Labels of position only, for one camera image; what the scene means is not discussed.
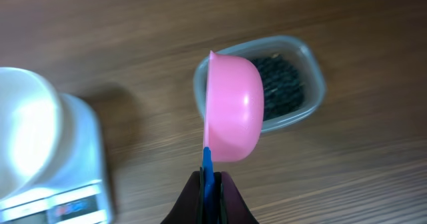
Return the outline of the pink scoop blue handle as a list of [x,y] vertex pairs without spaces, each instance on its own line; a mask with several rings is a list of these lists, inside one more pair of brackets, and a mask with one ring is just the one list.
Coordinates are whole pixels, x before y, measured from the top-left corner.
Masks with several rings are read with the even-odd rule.
[[219,197],[215,162],[236,162],[254,150],[264,115],[262,80],[243,57],[209,54],[203,129],[203,214],[206,223],[218,223]]

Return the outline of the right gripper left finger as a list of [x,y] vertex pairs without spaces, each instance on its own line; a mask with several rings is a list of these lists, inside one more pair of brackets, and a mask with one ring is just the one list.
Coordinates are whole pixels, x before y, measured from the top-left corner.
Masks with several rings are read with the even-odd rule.
[[161,224],[197,224],[202,222],[202,195],[200,171],[194,171],[187,180],[171,211]]

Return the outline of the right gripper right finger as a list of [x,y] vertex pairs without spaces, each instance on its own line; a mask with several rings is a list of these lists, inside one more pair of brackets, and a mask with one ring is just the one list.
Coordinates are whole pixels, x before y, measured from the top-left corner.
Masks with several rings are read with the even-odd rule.
[[219,223],[221,224],[259,224],[252,215],[236,184],[229,173],[215,173],[219,190]]

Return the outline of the clear plastic container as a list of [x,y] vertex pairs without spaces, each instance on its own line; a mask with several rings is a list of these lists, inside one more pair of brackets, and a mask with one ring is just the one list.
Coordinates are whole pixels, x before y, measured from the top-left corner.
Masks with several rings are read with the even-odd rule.
[[313,113],[326,85],[308,46],[278,35],[211,52],[193,91],[207,134],[257,137]]

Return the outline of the black beans pile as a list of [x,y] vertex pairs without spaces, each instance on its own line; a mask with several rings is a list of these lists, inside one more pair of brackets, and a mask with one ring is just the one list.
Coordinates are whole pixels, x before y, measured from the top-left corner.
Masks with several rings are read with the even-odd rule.
[[299,71],[280,54],[250,60],[264,88],[264,121],[298,110],[305,101]]

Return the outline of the white digital kitchen scale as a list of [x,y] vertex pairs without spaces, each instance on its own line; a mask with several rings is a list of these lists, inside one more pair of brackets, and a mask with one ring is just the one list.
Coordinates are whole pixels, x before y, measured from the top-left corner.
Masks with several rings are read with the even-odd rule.
[[68,124],[59,156],[32,186],[1,202],[2,223],[113,223],[97,115],[78,97],[61,100]]

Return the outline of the white bowl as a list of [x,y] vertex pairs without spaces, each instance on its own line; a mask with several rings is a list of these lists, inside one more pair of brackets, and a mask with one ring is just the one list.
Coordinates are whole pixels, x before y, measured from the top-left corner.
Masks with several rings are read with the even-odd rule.
[[59,94],[46,78],[1,68],[1,199],[32,185],[47,168],[63,119]]

